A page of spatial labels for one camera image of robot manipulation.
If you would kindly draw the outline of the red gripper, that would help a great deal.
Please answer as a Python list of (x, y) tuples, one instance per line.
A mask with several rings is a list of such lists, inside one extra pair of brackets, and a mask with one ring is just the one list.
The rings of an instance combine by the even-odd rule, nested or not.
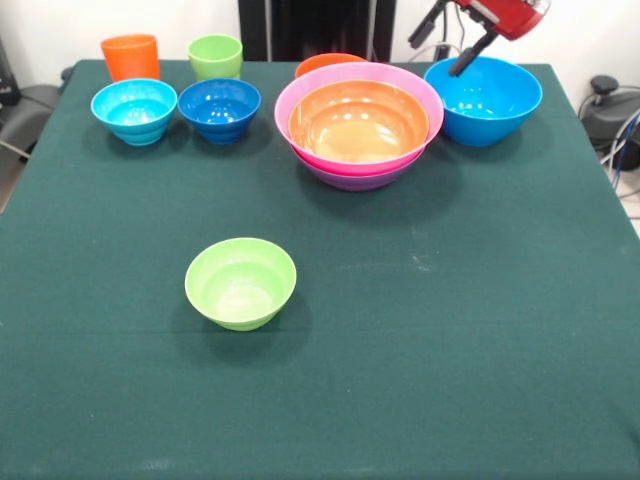
[[(408, 37), (412, 49), (423, 45), (435, 28), (436, 20), (446, 10), (448, 1), (437, 0), (416, 29)], [(548, 0), (458, 0), (456, 4), (487, 31), (474, 45), (466, 48), (448, 69), (452, 77), (466, 68), (497, 38), (517, 40), (528, 34), (550, 8)]]

